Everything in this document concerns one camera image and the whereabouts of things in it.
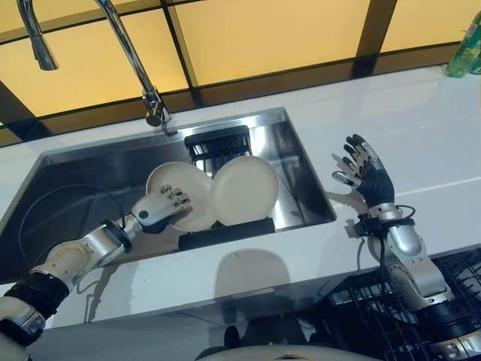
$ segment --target plate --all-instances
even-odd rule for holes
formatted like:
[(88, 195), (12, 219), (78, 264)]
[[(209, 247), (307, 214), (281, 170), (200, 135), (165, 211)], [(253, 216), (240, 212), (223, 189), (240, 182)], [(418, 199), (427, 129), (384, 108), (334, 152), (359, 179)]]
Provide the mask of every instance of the plate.
[(163, 185), (180, 188), (190, 198), (192, 209), (174, 216), (171, 226), (185, 232), (198, 232), (216, 222), (210, 201), (212, 183), (203, 171), (189, 163), (169, 162), (150, 173), (146, 191), (159, 190)]
[(277, 173), (263, 158), (239, 156), (212, 183), (213, 215), (224, 226), (266, 218), (279, 192)]

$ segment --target yellow window pane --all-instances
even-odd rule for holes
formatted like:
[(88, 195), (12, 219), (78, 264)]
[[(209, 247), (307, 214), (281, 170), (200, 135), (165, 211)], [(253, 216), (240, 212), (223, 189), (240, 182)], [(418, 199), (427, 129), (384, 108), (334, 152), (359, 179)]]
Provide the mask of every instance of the yellow window pane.
[[(131, 40), (161, 92), (187, 87), (162, 10), (123, 17)], [(142, 95), (107, 21), (45, 35), (59, 63), (42, 71), (28, 39), (0, 46), (0, 80), (37, 117)]]
[[(23, 27), (17, 0), (0, 0), (0, 33)], [(145, 2), (145, 0), (112, 0), (112, 4)], [(39, 22), (66, 17), (68, 15), (83, 13), (98, 9), (95, 0), (33, 0), (33, 8)]]
[(176, 6), (199, 84), (355, 55), (369, 0), (205, 0)]
[(381, 51), (460, 41), (479, 0), (399, 0)]

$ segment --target dishwasher rack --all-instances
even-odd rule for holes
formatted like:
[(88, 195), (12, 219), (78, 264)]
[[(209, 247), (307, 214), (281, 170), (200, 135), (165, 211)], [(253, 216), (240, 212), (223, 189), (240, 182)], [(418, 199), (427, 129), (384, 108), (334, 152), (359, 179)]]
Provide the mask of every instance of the dishwasher rack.
[[(481, 327), (481, 248), (433, 259), (456, 298)], [(348, 277), (314, 308), (316, 340), (386, 361), (432, 361), (428, 336), (419, 329), (378, 271)]]
[(189, 151), (189, 161), (211, 178), (227, 162), (238, 156), (253, 154), (247, 126), (190, 135), (185, 138), (184, 144)]

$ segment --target soap bottle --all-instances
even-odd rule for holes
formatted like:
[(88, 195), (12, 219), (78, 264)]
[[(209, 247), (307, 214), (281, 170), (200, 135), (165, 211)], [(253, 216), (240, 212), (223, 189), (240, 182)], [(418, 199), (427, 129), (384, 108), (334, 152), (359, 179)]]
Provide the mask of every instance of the soap bottle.
[(481, 54), (478, 55), (478, 57), (474, 61), (473, 66), (471, 66), (471, 69), (469, 69), (469, 72), (475, 75), (481, 74)]
[(459, 45), (456, 54), (446, 67), (448, 77), (464, 77), (476, 61), (481, 48), (481, 11), (474, 17), (473, 23)]

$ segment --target faucet handle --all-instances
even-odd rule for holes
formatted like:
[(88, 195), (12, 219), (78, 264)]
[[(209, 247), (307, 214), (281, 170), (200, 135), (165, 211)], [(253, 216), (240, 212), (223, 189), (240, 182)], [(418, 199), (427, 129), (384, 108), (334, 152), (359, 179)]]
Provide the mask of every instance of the faucet handle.
[(145, 107), (147, 108), (146, 121), (150, 126), (160, 126), (167, 123), (171, 119), (162, 99), (160, 98), (157, 88), (142, 96)]

